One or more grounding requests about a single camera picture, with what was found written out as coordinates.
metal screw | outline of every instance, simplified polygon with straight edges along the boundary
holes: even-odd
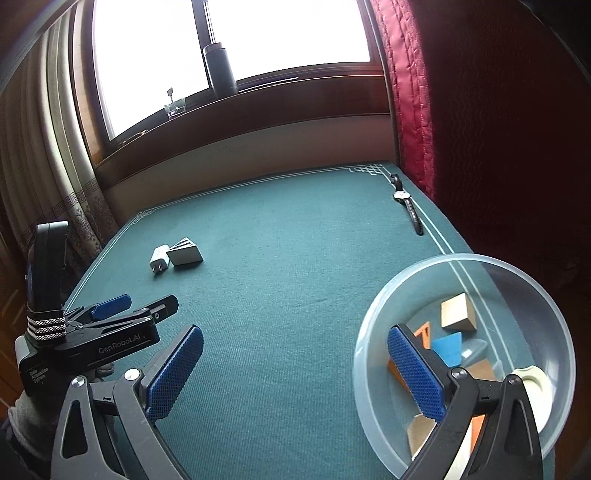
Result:
[[[511,385],[519,385],[521,383],[521,378],[517,375],[509,375],[508,380]]]
[[[140,371],[137,368],[130,368],[127,372],[124,373],[124,377],[126,380],[137,380],[139,378]]]
[[[84,377],[76,377],[74,380],[72,380],[72,387],[81,387],[82,385],[84,385],[84,381]]]
[[[454,368],[452,370],[452,377],[461,380],[462,378],[466,378],[468,373],[463,368]]]

transparent bowl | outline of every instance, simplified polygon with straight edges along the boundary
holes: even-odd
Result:
[[[552,409],[540,432],[544,457],[554,447],[573,401],[575,360],[564,317],[529,275],[500,260],[475,254],[441,255],[400,272],[379,292],[363,320],[355,347],[353,387],[363,430],[382,463],[400,477],[411,462],[406,429],[419,409],[387,369],[386,338],[397,323],[416,330],[431,322],[441,329],[441,302],[466,293],[478,329],[463,340],[487,342],[499,380],[515,368],[540,367],[552,387]]]

table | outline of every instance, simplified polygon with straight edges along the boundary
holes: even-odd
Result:
[[[425,235],[392,199],[412,194]],[[154,275],[152,251],[189,237],[204,262]],[[302,171],[194,194],[139,212],[105,247],[66,307],[123,293],[168,294],[161,342],[116,363],[143,367],[182,325],[204,352],[157,426],[194,479],[386,479],[358,420],[353,349],[380,289],[413,263],[470,252],[399,169],[376,163]],[[546,460],[553,476],[553,454]]]

curtain pattern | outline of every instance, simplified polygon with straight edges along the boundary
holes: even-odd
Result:
[[[69,24],[67,12],[28,53],[0,96],[0,192],[8,222],[24,254],[35,225],[68,220],[64,295],[119,229],[77,120]]]

wristwatch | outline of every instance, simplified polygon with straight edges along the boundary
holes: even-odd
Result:
[[[417,215],[417,211],[414,209],[414,204],[410,193],[404,190],[402,187],[402,180],[400,180],[400,177],[395,173],[390,175],[390,182],[396,189],[393,195],[394,200],[396,200],[398,203],[402,203],[406,207],[410,220],[413,223],[414,231],[417,233],[417,235],[422,235],[424,233],[423,224]]]

